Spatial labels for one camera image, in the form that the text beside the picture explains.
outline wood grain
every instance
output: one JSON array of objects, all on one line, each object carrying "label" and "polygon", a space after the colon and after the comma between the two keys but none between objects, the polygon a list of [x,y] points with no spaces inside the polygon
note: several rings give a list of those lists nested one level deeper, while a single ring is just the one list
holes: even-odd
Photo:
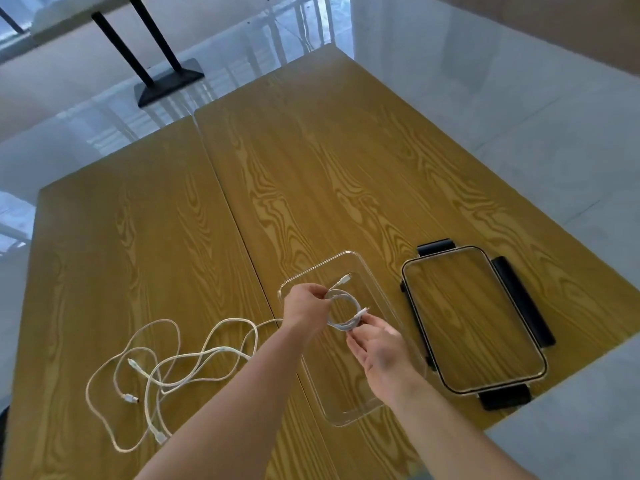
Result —
[{"label": "wood grain", "polygon": [[[558,345],[534,395],[640,330],[640,292],[334,46],[195,117],[275,313],[283,281],[352,249],[419,343],[400,268],[450,237],[507,256],[547,318]],[[481,428],[510,412],[447,397]],[[312,406],[341,478],[400,478],[418,461],[386,409],[334,428]]]},{"label": "wood grain", "polygon": [[[4,477],[132,478],[155,453],[116,453],[84,403],[87,379],[120,352],[134,331],[170,318],[183,351],[200,350],[227,317],[272,318],[223,193],[191,118],[44,188],[38,199],[29,278],[8,427]],[[261,335],[263,341],[275,330]],[[230,324],[215,344],[238,347],[248,327]],[[160,357],[175,353],[170,325],[140,340]],[[210,361],[203,375],[222,375],[233,357]],[[183,376],[193,362],[176,366]],[[92,387],[118,441],[143,430],[140,405],[113,391],[113,367]],[[126,391],[143,382],[121,372]],[[178,428],[223,383],[194,383],[169,396],[164,417]],[[296,383],[267,478],[335,478],[300,383]]]},{"label": "wood grain", "polygon": [[545,373],[540,350],[482,250],[412,261],[403,275],[442,380],[454,392]]}]

